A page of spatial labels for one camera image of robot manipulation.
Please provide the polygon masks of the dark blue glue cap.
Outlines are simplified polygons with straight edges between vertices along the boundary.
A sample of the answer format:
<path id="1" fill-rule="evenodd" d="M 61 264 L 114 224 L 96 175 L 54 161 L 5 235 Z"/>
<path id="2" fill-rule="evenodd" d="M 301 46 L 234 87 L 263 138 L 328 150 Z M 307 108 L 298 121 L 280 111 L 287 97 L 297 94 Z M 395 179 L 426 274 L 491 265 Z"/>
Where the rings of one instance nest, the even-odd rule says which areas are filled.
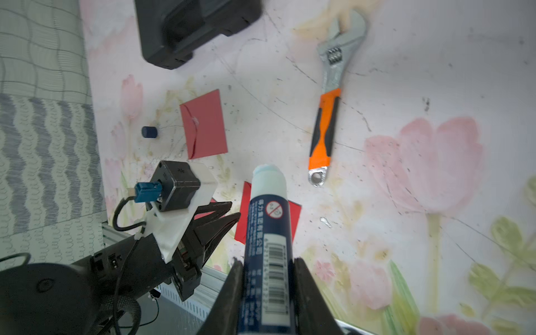
<path id="1" fill-rule="evenodd" d="M 154 139 L 158 138 L 159 131 L 155 126 L 144 126 L 141 129 L 141 134 L 143 138 Z"/>

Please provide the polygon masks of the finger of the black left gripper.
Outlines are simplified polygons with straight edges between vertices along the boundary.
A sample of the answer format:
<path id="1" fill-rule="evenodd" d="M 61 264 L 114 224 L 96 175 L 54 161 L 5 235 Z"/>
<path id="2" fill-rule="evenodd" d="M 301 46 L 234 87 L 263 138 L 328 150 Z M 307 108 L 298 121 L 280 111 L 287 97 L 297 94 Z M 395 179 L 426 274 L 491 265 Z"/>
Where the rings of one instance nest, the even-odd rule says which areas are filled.
<path id="1" fill-rule="evenodd" d="M 194 214 L 191 225 L 194 228 L 231 228 L 233 218 L 226 216 L 233 206 L 232 202 L 210 202 L 200 206 Z"/>
<path id="2" fill-rule="evenodd" d="M 226 216 L 231 216 L 233 218 L 234 226 L 240 220 L 241 214 L 234 213 Z M 202 266 L 206 265 L 207 261 L 230 229 L 231 228 L 194 228 L 194 233 L 204 247 L 204 260 Z"/>

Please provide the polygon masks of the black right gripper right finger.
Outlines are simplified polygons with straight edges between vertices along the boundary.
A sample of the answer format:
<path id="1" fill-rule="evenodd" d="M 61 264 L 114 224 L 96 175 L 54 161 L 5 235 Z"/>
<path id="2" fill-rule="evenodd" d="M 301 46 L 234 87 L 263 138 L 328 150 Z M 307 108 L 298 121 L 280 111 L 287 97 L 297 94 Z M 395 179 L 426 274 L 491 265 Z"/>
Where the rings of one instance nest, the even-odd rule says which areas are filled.
<path id="1" fill-rule="evenodd" d="M 307 264 L 293 261 L 295 315 L 298 334 L 343 334 L 316 285 Z"/>

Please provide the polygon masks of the white blue glue stick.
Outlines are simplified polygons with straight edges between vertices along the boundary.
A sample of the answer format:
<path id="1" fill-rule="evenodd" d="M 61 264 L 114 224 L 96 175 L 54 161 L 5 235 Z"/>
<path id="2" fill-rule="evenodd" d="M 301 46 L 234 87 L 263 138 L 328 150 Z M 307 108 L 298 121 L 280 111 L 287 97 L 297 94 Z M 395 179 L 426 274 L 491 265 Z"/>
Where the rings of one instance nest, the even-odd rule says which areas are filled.
<path id="1" fill-rule="evenodd" d="M 253 172 L 238 334 L 295 334 L 293 248 L 286 178 Z"/>

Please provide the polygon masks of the red envelope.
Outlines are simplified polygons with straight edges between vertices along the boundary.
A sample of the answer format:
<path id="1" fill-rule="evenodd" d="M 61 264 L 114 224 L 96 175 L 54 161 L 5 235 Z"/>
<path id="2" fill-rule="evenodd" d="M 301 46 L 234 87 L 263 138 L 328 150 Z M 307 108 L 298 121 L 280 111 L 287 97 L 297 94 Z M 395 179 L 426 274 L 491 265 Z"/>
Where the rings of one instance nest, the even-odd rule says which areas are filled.
<path id="1" fill-rule="evenodd" d="M 228 152 L 219 90 L 180 106 L 188 159 L 200 159 Z"/>
<path id="2" fill-rule="evenodd" d="M 216 200 L 215 200 L 214 198 L 212 198 L 211 201 L 210 201 L 211 204 L 212 204 L 212 203 L 215 203 L 215 202 L 216 202 Z M 194 216 L 194 219 L 195 219 L 195 220 L 198 220 L 198 219 L 201 219 L 201 218 L 203 218 L 203 217 L 205 217 L 205 216 L 209 216 L 209 215 L 211 215 L 211 214 L 213 214 L 213 213 L 214 213 L 214 210 L 211 210 L 211 211 L 208 211 L 208 212 L 205 212 L 205 213 L 197 213 L 197 214 Z"/>
<path id="3" fill-rule="evenodd" d="M 234 239 L 242 244 L 246 244 L 247 241 L 247 223 L 248 223 L 248 209 L 249 203 L 251 200 L 251 183 L 244 182 L 244 187 L 242 190 L 242 199 L 240 206 L 240 220 L 237 223 L 237 229 L 234 236 Z M 297 231 L 298 222 L 300 220 L 300 214 L 302 211 L 301 205 L 298 205 L 295 202 L 290 201 L 290 219 L 291 219 L 291 228 L 292 228 L 292 238 L 295 238 Z"/>

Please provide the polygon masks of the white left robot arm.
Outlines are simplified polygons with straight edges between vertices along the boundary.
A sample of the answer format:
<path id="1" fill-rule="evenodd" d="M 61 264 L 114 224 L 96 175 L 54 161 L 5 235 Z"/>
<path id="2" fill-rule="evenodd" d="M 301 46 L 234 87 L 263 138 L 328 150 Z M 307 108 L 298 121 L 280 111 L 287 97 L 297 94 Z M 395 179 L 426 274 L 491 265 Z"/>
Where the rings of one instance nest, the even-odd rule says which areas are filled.
<path id="1" fill-rule="evenodd" d="M 124 314 L 137 332 L 138 298 L 162 283 L 181 301 L 199 286 L 202 268 L 240 220 L 231 202 L 197 209 L 170 262 L 155 237 L 129 237 L 72 265 L 33 263 L 1 271 L 2 334 L 93 334 Z"/>

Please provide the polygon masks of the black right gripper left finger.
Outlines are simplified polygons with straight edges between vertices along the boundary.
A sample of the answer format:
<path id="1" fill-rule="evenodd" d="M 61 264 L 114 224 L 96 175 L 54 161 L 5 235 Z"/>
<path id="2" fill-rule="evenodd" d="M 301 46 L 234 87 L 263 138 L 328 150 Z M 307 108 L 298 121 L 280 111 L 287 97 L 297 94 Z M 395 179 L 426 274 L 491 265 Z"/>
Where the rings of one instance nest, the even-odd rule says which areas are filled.
<path id="1" fill-rule="evenodd" d="M 244 265 L 235 261 L 197 335 L 236 335 L 242 299 Z"/>

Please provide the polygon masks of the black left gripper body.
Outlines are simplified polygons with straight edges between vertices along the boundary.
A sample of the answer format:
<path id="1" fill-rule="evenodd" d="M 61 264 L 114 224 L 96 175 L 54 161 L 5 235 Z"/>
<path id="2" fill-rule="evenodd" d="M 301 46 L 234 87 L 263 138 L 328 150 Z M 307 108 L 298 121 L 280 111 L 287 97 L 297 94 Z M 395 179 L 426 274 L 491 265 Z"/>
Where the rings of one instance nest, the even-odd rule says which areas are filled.
<path id="1" fill-rule="evenodd" d="M 173 255 L 171 280 L 182 302 L 200 285 L 205 251 L 205 245 L 195 234 L 185 234 Z"/>

